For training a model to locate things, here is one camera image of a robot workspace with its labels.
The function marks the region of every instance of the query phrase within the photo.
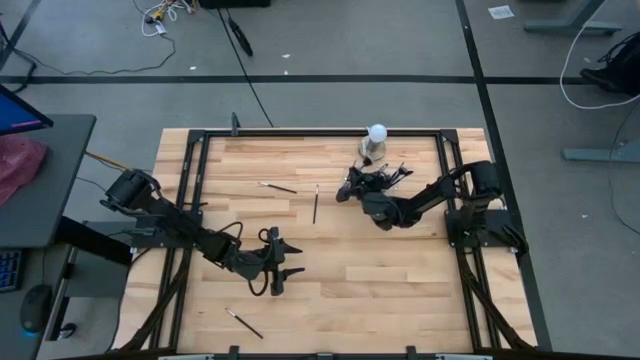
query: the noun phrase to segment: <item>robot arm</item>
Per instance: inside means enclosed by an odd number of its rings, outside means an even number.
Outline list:
[[[266,245],[262,249],[242,251],[242,242],[238,237],[224,232],[236,222],[223,230],[213,231],[200,226],[190,214],[182,211],[162,196],[160,184],[156,179],[140,170],[126,170],[106,192],[107,200],[100,203],[112,211],[136,218],[152,219],[156,229],[164,231],[172,239],[194,246],[202,252],[205,259],[220,268],[235,272],[247,281],[255,280],[260,273],[271,273],[271,294],[280,295],[284,291],[286,278],[303,268],[280,271],[279,264],[285,261],[285,254],[296,254],[302,251],[289,246],[279,237],[278,228],[260,231],[259,237]]]
[[[462,199],[463,218],[468,222],[466,225],[471,226],[473,221],[481,218],[489,203],[502,195],[495,167],[489,161],[453,169],[410,199],[387,196],[384,191],[412,172],[400,166],[394,175],[389,176],[382,172],[385,167],[386,165],[370,174],[351,167],[345,185],[336,196],[338,202],[348,200],[350,195],[356,196],[361,201],[364,213],[371,216],[374,223],[383,230],[390,230],[393,226],[411,227],[420,221],[424,212],[456,198]],[[402,177],[398,179],[396,174],[401,174]],[[472,194],[467,194],[464,187],[456,184],[457,181],[466,181],[467,174],[470,174],[473,183]]]

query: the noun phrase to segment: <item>wooden table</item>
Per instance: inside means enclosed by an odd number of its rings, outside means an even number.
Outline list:
[[[188,129],[167,129],[160,142],[154,176],[169,199],[176,197],[187,133]],[[458,129],[458,135],[465,163],[489,159],[482,129]],[[278,226],[287,242],[304,250],[289,255],[284,267],[305,267],[306,271],[285,283],[282,296],[257,298],[237,274],[194,252],[180,353],[226,353],[231,345],[239,345],[242,353],[403,353],[407,345],[427,353],[471,351],[444,204],[425,213],[410,229],[384,232],[362,213],[359,202],[335,201],[347,168],[358,157],[359,141],[351,137],[211,140],[202,194],[202,201],[208,202],[202,208],[203,225],[220,229],[242,221],[244,249],[261,247],[258,231]],[[435,142],[422,137],[389,138],[382,162],[389,163],[390,169],[404,162],[415,171],[394,190],[397,196],[411,197],[441,174]],[[261,187],[258,181],[298,194]],[[313,225],[316,184],[320,197]],[[154,306],[164,252],[150,251],[131,269],[115,347],[133,335]],[[483,253],[495,304],[523,339],[535,344],[514,255],[506,248],[486,248]],[[255,287],[261,285],[259,278]],[[488,345],[484,312],[475,303],[483,344]],[[239,324],[225,307],[265,339]],[[164,322],[164,341],[168,322]]]

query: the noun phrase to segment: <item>white label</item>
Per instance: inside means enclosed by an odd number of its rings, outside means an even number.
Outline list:
[[[511,8],[509,7],[509,5],[489,8],[489,13],[495,20],[506,19],[508,17],[515,16],[511,11]]]

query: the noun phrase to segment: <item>black bag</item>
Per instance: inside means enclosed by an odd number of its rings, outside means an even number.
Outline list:
[[[609,92],[640,94],[640,32],[616,44],[598,62],[605,63],[605,68],[580,72],[587,83]]]

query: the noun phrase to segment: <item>monitor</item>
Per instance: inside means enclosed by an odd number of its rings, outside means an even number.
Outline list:
[[[0,136],[53,126],[53,121],[0,85]]]

